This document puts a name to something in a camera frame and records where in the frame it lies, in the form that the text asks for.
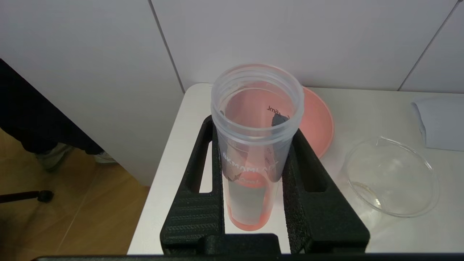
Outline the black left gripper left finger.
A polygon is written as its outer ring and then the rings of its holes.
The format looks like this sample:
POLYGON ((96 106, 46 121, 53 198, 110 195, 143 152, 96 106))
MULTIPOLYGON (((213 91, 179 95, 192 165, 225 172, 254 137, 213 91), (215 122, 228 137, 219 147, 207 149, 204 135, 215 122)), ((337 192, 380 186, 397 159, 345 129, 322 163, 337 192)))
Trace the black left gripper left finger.
POLYGON ((225 233, 224 197, 219 143, 212 116, 202 122, 190 159, 160 232, 161 249, 166 255, 196 254, 200 241, 225 233), (212 167, 212 190, 200 192, 207 151, 212 167))

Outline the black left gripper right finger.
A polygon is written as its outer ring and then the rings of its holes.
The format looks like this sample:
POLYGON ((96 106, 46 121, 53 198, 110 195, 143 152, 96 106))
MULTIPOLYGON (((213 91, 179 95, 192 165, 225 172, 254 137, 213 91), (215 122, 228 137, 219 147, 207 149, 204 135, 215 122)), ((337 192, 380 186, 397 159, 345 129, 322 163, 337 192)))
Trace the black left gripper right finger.
POLYGON ((283 204, 292 254, 364 253, 370 232, 303 133, 294 135, 283 169, 283 204))

